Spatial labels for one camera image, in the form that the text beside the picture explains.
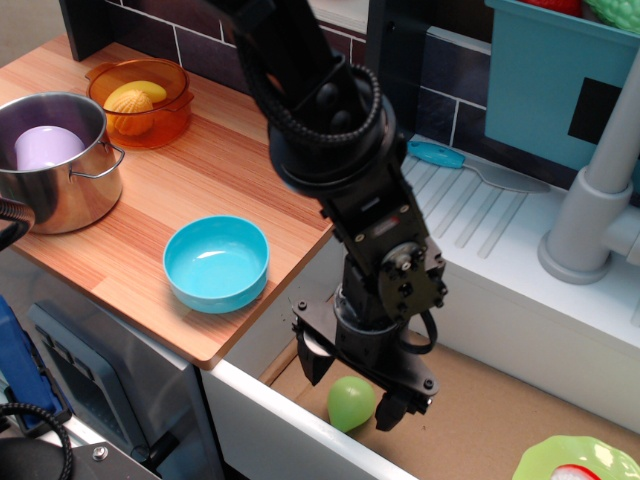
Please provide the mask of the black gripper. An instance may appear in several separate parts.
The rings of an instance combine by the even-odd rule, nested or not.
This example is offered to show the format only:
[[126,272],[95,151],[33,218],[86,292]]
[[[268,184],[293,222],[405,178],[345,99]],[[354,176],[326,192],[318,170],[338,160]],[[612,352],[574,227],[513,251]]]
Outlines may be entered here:
[[342,296],[333,303],[301,300],[293,306],[297,355],[307,380],[316,386],[336,360],[384,390],[376,408],[376,429],[391,431],[406,414],[424,414],[439,383],[421,357],[433,350],[438,338],[429,310],[420,313],[427,344],[408,341],[408,325],[364,330]]

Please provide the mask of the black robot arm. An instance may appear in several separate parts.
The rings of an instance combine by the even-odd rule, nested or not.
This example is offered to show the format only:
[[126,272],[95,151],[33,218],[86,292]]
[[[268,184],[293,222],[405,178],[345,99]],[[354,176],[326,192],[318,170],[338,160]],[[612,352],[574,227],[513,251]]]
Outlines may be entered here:
[[254,101],[274,170],[317,200],[346,256],[330,303],[300,301],[293,325],[307,379],[340,361],[380,386],[376,426],[424,413],[438,384],[445,262],[401,167],[407,143],[375,74],[333,50],[305,1],[217,1]]

